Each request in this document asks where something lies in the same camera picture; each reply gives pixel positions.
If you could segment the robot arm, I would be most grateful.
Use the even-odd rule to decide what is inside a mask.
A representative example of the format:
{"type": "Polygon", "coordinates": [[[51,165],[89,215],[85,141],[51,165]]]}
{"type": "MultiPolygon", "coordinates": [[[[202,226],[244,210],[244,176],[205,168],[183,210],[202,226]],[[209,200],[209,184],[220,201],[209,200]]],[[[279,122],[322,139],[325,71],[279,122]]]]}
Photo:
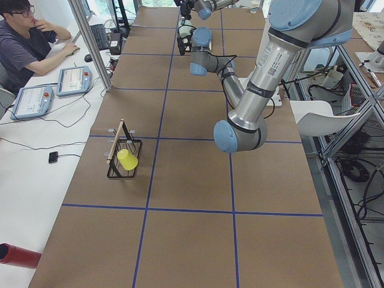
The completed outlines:
{"type": "Polygon", "coordinates": [[[295,55],[346,43],[352,34],[354,1],[272,1],[268,11],[269,41],[260,61],[242,86],[230,56],[213,55],[211,30],[191,32],[190,72],[196,76],[215,73],[233,109],[216,123],[214,142],[228,153],[250,151],[266,140],[262,112],[280,84],[295,55]]]}
{"type": "Polygon", "coordinates": [[[180,8],[181,16],[191,20],[191,11],[194,10],[202,20],[208,19],[212,12],[226,8],[237,3],[237,0],[174,0],[180,8]]]}

